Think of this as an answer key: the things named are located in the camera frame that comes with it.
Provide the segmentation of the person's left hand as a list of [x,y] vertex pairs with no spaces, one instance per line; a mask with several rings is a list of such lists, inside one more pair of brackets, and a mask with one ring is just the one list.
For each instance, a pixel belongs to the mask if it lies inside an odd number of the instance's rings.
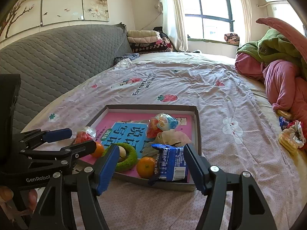
[[7,186],[1,186],[1,208],[5,215],[10,219],[15,216],[33,213],[37,206],[37,191],[29,190],[28,194],[14,192]]

